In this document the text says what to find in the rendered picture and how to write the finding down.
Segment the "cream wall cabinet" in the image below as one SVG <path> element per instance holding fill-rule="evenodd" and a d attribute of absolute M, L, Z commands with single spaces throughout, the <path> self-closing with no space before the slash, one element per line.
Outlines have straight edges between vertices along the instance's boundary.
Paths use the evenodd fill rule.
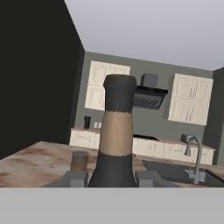
<path fill-rule="evenodd" d="M 166 119 L 207 125 L 213 79 L 175 73 L 170 78 Z"/>
<path fill-rule="evenodd" d="M 130 67 L 100 61 L 91 61 L 87 82 L 86 109 L 104 110 L 103 82 L 108 74 L 130 74 Z"/>

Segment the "silver toaster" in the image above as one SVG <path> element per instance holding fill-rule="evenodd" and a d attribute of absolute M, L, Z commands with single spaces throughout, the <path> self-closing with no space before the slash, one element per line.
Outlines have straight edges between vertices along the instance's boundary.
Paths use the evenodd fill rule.
<path fill-rule="evenodd" d="M 193 135 L 191 135 L 191 134 L 182 134 L 180 140 L 181 140 L 181 142 L 188 144 L 189 139 L 191 137 L 193 137 Z M 196 143 L 197 143 L 197 141 L 195 139 L 193 139 L 192 144 L 196 144 Z"/>

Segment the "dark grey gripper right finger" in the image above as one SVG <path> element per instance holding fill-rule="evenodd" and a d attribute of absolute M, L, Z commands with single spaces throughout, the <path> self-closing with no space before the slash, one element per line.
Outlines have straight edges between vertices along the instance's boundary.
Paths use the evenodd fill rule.
<path fill-rule="evenodd" d="M 170 181 L 164 180 L 156 171 L 136 171 L 136 185 L 138 187 L 154 188 L 154 187 L 178 187 Z"/>

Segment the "dark liquor bottle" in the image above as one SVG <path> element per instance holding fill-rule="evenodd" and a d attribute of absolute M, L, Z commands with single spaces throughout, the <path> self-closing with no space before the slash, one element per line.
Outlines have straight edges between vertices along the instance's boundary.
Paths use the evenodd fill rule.
<path fill-rule="evenodd" d="M 105 111 L 96 167 L 89 187 L 135 187 L 132 170 L 133 98 L 136 78 L 110 74 L 103 83 Z"/>

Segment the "black hob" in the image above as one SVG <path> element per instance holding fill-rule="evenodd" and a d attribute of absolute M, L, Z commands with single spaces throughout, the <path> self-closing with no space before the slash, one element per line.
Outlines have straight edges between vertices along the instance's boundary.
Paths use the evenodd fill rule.
<path fill-rule="evenodd" d="M 133 137 L 135 137 L 135 138 L 141 138 L 141 139 L 146 139 L 146 140 L 159 141 L 154 136 L 144 136 L 144 135 L 133 134 Z"/>

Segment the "black coffee machine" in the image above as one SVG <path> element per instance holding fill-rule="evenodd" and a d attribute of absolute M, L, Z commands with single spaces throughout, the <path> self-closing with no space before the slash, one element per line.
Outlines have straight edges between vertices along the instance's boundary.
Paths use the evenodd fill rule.
<path fill-rule="evenodd" d="M 84 130 L 88 130 L 91 123 L 91 116 L 85 115 L 84 116 Z"/>

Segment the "dark range hood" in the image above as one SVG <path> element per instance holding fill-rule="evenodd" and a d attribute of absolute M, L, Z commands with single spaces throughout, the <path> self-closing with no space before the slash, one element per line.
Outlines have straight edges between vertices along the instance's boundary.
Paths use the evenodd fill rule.
<path fill-rule="evenodd" d="M 144 73 L 141 77 L 140 85 L 134 94 L 134 106 L 143 109 L 159 110 L 168 91 L 157 88 L 158 75 Z"/>

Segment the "dark sink basin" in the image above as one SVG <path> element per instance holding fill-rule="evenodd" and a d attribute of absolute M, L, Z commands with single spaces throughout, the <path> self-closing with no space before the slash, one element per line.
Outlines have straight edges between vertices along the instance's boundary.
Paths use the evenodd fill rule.
<path fill-rule="evenodd" d="M 195 178 L 198 178 L 199 186 L 224 188 L 224 179 L 208 169 L 199 168 L 199 171 L 196 171 L 189 165 L 165 164 L 146 160 L 143 161 L 143 164 L 148 171 L 157 172 L 164 180 L 195 184 Z"/>

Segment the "cream base cabinet run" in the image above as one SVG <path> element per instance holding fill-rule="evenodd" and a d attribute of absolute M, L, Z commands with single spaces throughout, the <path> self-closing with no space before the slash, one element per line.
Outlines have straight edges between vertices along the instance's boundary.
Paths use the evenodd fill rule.
<path fill-rule="evenodd" d="M 78 128 L 71 129 L 69 144 L 72 146 L 97 150 L 99 148 L 99 142 L 99 130 Z M 185 151 L 185 143 L 166 142 L 165 140 L 155 141 L 136 137 L 133 138 L 133 153 L 139 156 L 195 163 L 198 154 L 198 146 L 196 144 L 191 146 L 190 157 L 185 155 Z"/>

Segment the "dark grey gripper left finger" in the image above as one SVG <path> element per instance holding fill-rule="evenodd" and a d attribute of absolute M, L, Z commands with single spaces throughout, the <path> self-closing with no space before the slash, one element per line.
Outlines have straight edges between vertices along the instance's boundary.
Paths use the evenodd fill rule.
<path fill-rule="evenodd" d="M 87 187 L 87 171 L 67 171 L 61 179 L 45 185 L 45 187 Z"/>

